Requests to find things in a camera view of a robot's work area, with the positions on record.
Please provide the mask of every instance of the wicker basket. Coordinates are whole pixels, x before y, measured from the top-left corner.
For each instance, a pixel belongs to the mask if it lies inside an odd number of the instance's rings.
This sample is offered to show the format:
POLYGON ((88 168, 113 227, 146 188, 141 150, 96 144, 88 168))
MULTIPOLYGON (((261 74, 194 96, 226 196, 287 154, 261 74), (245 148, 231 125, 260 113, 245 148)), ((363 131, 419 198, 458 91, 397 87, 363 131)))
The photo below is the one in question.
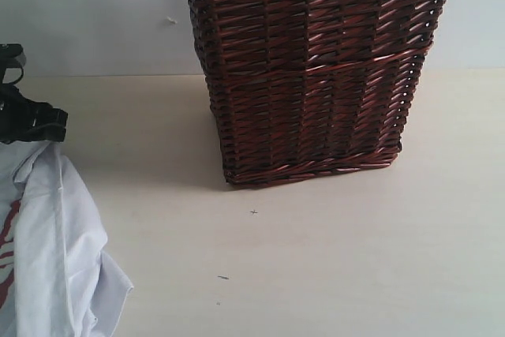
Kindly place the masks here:
POLYGON ((189 0, 234 185, 387 167, 445 0, 189 0))

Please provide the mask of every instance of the table surface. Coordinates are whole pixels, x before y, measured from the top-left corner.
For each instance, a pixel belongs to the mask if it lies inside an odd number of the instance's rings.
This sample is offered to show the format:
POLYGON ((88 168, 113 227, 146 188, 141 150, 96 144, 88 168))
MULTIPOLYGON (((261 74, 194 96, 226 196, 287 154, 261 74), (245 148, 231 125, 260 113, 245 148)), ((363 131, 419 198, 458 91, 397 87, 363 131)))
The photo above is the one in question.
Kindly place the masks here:
POLYGON ((426 72, 387 169, 232 190, 203 77, 26 79, 136 285, 117 337, 503 337, 505 70, 426 72))

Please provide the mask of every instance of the basket base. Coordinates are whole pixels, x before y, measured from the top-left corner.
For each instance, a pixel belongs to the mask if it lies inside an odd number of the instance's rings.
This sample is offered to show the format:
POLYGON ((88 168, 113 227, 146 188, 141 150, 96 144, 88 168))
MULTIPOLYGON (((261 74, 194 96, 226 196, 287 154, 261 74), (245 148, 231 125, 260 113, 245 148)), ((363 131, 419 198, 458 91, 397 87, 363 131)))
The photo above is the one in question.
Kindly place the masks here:
POLYGON ((263 188, 284 185, 329 175, 383 169, 393 163, 401 150, 402 146, 398 144, 396 148, 382 148, 372 153, 285 165, 276 169, 248 171, 243 174, 235 174, 225 169, 224 176, 228 183, 238 188, 263 188))

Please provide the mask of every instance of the white t-shirt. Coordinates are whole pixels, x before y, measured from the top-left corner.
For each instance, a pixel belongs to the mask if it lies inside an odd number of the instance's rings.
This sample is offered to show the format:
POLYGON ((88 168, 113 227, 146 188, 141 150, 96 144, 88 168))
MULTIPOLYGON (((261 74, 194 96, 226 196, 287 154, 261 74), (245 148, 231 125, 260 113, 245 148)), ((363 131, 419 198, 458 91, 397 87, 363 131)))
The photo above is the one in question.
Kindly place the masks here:
POLYGON ((0 337, 109 337, 132 284, 58 144, 0 145, 0 337))

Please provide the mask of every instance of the white wall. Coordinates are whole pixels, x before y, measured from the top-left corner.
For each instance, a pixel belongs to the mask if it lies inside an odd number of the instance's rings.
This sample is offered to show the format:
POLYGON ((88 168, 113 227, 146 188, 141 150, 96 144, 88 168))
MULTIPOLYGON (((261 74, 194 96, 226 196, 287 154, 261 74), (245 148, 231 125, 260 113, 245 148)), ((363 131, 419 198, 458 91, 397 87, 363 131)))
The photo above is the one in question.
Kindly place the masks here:
MULTIPOLYGON (((186 0, 0 0, 31 75, 199 73, 186 0), (172 25, 171 17, 178 21, 172 25)), ((505 66, 503 0, 449 0, 431 67, 505 66)))

